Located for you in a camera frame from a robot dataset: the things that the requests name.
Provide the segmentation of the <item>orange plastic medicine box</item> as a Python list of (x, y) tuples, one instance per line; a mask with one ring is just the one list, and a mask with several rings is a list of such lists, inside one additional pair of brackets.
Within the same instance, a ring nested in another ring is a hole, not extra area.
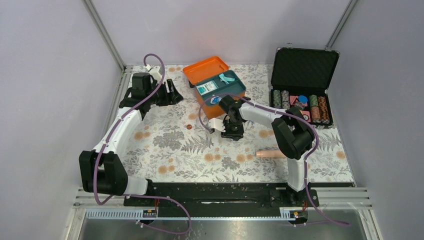
[(225, 94), (243, 97), (246, 86), (237, 74), (218, 56), (212, 56), (183, 68), (190, 87), (208, 119), (224, 114), (218, 102)]

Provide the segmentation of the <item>small teal sachet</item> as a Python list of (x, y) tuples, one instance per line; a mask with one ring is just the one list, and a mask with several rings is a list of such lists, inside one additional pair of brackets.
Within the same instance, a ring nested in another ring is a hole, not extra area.
[(226, 84), (230, 84), (230, 83), (232, 83), (232, 82), (234, 82), (236, 79), (235, 78), (233, 78), (233, 77), (228, 77), (228, 76), (225, 76), (223, 73), (221, 73), (220, 75), (219, 75), (219, 78), (220, 78), (220, 80), (222, 81), (222, 82), (224, 82), (224, 83), (226, 83)]

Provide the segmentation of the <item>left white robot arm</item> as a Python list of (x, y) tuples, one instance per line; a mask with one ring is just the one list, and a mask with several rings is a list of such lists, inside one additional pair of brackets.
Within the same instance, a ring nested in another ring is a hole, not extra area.
[(128, 175), (123, 166), (126, 143), (153, 105), (176, 105), (183, 99), (172, 79), (160, 82), (152, 73), (133, 74), (113, 124), (92, 150), (84, 150), (79, 155), (84, 191), (115, 196), (136, 195), (142, 205), (152, 204), (155, 192), (149, 188), (150, 180)]

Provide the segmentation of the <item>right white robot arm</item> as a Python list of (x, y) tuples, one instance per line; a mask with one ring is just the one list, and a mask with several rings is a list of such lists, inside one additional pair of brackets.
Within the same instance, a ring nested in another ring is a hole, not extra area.
[(235, 100), (224, 96), (219, 107), (225, 112), (222, 121), (221, 137), (238, 141), (244, 137), (243, 124), (252, 121), (272, 129), (279, 150), (288, 158), (288, 180), (291, 188), (287, 191), (287, 201), (293, 206), (301, 205), (307, 194), (304, 189), (309, 183), (305, 163), (318, 144), (318, 134), (296, 107), (283, 110), (250, 102), (245, 98)]

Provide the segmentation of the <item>blue white wipe packet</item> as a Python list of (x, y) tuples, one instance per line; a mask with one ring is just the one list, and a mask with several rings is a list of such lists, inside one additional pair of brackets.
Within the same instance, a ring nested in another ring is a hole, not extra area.
[(217, 104), (217, 103), (219, 103), (220, 102), (220, 100), (221, 100), (221, 97), (220, 96), (212, 96), (212, 98), (210, 99), (210, 104), (211, 105), (214, 105), (214, 104)]

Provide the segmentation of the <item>teal bandage sachet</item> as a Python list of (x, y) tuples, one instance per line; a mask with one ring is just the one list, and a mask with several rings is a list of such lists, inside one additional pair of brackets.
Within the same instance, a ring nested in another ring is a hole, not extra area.
[(221, 76), (220, 79), (221, 79), (222, 82), (225, 82), (226, 84), (230, 84), (230, 83), (235, 81), (234, 78), (227, 77), (227, 76)]

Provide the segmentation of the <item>medical gauze packet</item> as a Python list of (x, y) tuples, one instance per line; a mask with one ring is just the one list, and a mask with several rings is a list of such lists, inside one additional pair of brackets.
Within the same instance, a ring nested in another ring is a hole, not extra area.
[(208, 94), (208, 93), (210, 93), (214, 90), (217, 90), (219, 87), (215, 83), (215, 81), (211, 80), (211, 81), (202, 83), (200, 85), (197, 85), (196, 88), (197, 88), (199, 94), (201, 96), (203, 96), (203, 95)]

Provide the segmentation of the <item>teal divided tray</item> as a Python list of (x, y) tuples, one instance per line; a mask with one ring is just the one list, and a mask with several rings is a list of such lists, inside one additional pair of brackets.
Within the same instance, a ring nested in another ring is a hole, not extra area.
[[(231, 82), (230, 84), (226, 84), (225, 82), (222, 82), (220, 80), (220, 78), (219, 78), (220, 74), (224, 74), (226, 77), (235, 78), (235, 81)], [(242, 80), (238, 77), (238, 75), (233, 70), (227, 70), (227, 71), (220, 73), (220, 74), (217, 74), (217, 75), (212, 76), (208, 79), (200, 81), (195, 85), (196, 97), (197, 97), (197, 101), (200, 105), (206, 99), (210, 98), (211, 96), (218, 95), (221, 98), (223, 98), (224, 94), (241, 95), (241, 94), (244, 94), (246, 92), (247, 88), (246, 88), (245, 84), (242, 82)], [(205, 82), (209, 82), (209, 81), (215, 81), (215, 83), (218, 86), (218, 89), (211, 91), (207, 94), (200, 95), (196, 86), (203, 84)], [(209, 99), (209, 100), (206, 101), (205, 105), (208, 106), (208, 107), (213, 107), (213, 106), (216, 106), (217, 104), (211, 104), (210, 99)]]

